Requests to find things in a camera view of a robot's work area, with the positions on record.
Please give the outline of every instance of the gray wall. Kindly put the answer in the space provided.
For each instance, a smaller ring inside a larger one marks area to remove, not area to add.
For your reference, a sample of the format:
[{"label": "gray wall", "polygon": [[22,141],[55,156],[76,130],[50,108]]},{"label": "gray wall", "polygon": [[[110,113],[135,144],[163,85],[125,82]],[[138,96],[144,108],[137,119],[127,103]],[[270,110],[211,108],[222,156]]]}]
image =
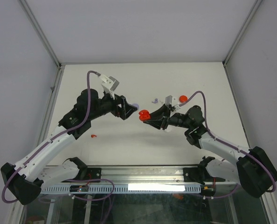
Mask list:
[{"label": "gray wall", "polygon": [[220,62],[255,0],[28,0],[63,63]]},{"label": "gray wall", "polygon": [[228,72],[250,145],[264,148],[277,169],[277,0],[263,3]]},{"label": "gray wall", "polygon": [[[56,68],[16,0],[0,0],[0,167],[35,145]],[[0,223],[9,205],[1,200]]]}]

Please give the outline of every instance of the white table surface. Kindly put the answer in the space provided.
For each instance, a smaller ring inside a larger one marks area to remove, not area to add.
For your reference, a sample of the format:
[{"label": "white table surface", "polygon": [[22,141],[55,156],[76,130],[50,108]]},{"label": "white table surface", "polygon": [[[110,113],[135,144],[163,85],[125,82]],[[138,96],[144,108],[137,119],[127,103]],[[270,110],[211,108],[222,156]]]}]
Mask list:
[{"label": "white table surface", "polygon": [[[168,95],[179,98],[195,91],[205,93],[210,129],[233,143],[247,146],[232,92],[222,63],[138,63],[138,64],[83,64],[66,65],[57,96],[49,133],[63,115],[76,103],[86,89],[86,74],[95,70],[116,78],[120,85],[115,93],[126,96],[129,103],[139,105],[139,111],[157,110],[153,104]],[[101,80],[91,75],[90,85],[102,97]],[[203,108],[201,95],[179,110],[185,113],[191,106]],[[76,142],[58,154],[49,165],[62,164],[70,157],[79,157],[88,165],[183,165],[197,164],[203,156],[215,156],[191,146],[184,136],[186,129],[172,127],[166,133],[139,120],[135,112],[123,121],[107,114],[94,121],[92,127]]]}]

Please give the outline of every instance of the white wall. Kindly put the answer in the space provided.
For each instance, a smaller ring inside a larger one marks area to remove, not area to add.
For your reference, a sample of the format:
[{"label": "white wall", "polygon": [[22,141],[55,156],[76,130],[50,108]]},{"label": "white wall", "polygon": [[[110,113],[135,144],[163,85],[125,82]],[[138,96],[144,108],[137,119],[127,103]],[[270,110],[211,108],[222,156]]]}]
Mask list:
[{"label": "white wall", "polygon": [[255,0],[27,0],[62,63],[220,62]]},{"label": "white wall", "polygon": [[228,70],[250,145],[277,169],[277,0],[263,3]]},{"label": "white wall", "polygon": [[[50,133],[63,115],[73,108],[81,91],[87,88],[86,75],[89,70],[115,77],[120,82],[116,94],[124,95],[131,104],[138,104],[139,111],[147,109],[153,112],[159,109],[160,103],[152,103],[155,98],[164,101],[165,97],[173,95],[178,99],[181,95],[189,97],[195,91],[202,90],[207,99],[211,130],[229,141],[247,145],[221,62],[66,65]],[[91,75],[90,83],[91,88],[96,89],[99,97],[102,97],[101,80]],[[203,108],[200,95],[179,112],[186,113],[194,105]],[[60,165],[67,158],[75,156],[88,165],[198,164],[203,156],[216,156],[191,146],[184,136],[185,129],[171,128],[172,131],[166,133],[143,124],[138,112],[125,121],[107,114],[92,121],[92,128],[58,154],[50,165]],[[97,138],[91,138],[91,134],[97,135]]]},{"label": "white wall", "polygon": [[[56,69],[16,0],[0,0],[0,167],[35,144]],[[0,224],[9,206],[1,200]]]}]

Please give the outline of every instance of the purple cable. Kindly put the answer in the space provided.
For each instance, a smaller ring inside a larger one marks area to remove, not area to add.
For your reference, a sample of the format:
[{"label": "purple cable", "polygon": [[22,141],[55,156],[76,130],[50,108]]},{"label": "purple cable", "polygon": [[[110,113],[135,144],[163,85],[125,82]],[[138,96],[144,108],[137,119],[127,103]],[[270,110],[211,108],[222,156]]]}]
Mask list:
[{"label": "purple cable", "polygon": [[[91,106],[91,91],[90,91],[90,73],[94,73],[96,74],[97,76],[100,76],[100,74],[96,71],[88,71],[87,73],[87,86],[88,86],[88,106],[87,106],[87,112],[86,112],[86,116],[84,117],[83,121],[75,126],[75,127],[72,127],[68,130],[65,130],[65,131],[62,131],[60,133],[58,133],[57,135],[55,135],[54,137],[52,137],[50,140],[53,141],[54,139],[56,139],[57,137],[61,136],[62,134],[65,134],[67,132],[70,132],[70,131],[73,131],[79,127],[81,127],[85,122],[86,120],[88,119],[88,116],[89,116],[89,113],[90,113],[90,106]],[[26,160],[23,165],[26,166],[35,156],[37,156],[37,154],[39,152],[41,152],[41,150],[43,150],[47,145],[49,144],[49,142],[45,142],[33,155],[30,156],[30,158],[28,158],[28,160]],[[12,179],[15,177],[16,174],[18,174],[18,172],[21,170],[22,168],[19,167],[11,176],[10,178],[8,179],[8,181],[6,182],[3,190],[2,190],[2,200],[3,202],[7,203],[7,204],[10,204],[10,203],[14,203],[14,202],[17,202],[18,199],[15,199],[15,200],[12,200],[12,201],[8,201],[6,198],[5,198],[5,193],[6,193],[6,189],[8,188],[10,182],[12,181]]]},{"label": "purple cable", "polygon": [[100,224],[102,224],[102,217],[103,217],[103,209],[104,209],[104,203],[105,203],[105,200],[106,199],[104,199],[103,200],[103,202],[102,202],[102,207],[101,207],[101,215],[100,215]]},{"label": "purple cable", "polygon": [[[220,142],[220,143],[222,143],[222,144],[224,144],[224,145],[226,145],[226,146],[229,146],[229,147],[231,147],[232,149],[234,149],[234,150],[236,150],[236,151],[239,152],[239,149],[238,149],[236,146],[233,146],[233,145],[229,144],[228,142],[225,142],[225,141],[223,141],[223,140],[221,140],[221,139],[215,137],[215,136],[211,133],[211,131],[210,131],[209,127],[208,127],[208,124],[207,124],[206,98],[205,98],[205,94],[204,94],[202,91],[197,91],[197,92],[195,92],[187,101],[185,101],[185,102],[182,103],[182,104],[179,104],[179,106],[184,106],[185,104],[187,104],[187,103],[188,103],[193,97],[195,97],[195,95],[198,94],[198,93],[200,93],[200,94],[203,96],[203,101],[204,101],[204,118],[205,118],[205,125],[206,125],[206,128],[207,128],[208,134],[209,134],[212,138],[214,138],[216,141],[218,141],[218,142]],[[249,153],[244,152],[243,150],[240,150],[240,152],[243,153],[244,155],[248,156],[249,158],[251,158],[253,161],[255,161],[257,164],[259,164],[259,165],[262,167],[262,169],[267,173],[267,175],[269,176],[269,178],[270,178],[271,181],[272,181],[272,189],[271,189],[271,190],[267,190],[267,192],[274,192],[274,191],[276,190],[276,184],[275,184],[274,178],[273,178],[272,174],[269,172],[269,170],[268,170],[259,160],[257,160],[255,157],[253,157],[253,156],[250,155]]]},{"label": "purple cable", "polygon": [[102,220],[102,222],[101,222],[100,224],[104,224],[105,221],[107,220],[107,217],[109,216],[109,214],[110,214],[110,212],[111,212],[111,209],[112,209],[112,206],[113,206],[113,204],[114,204],[115,197],[112,199],[112,201],[111,201],[111,198],[109,197],[109,200],[110,200],[109,209],[108,209],[108,211],[107,211],[106,216],[104,217],[104,219]]}]

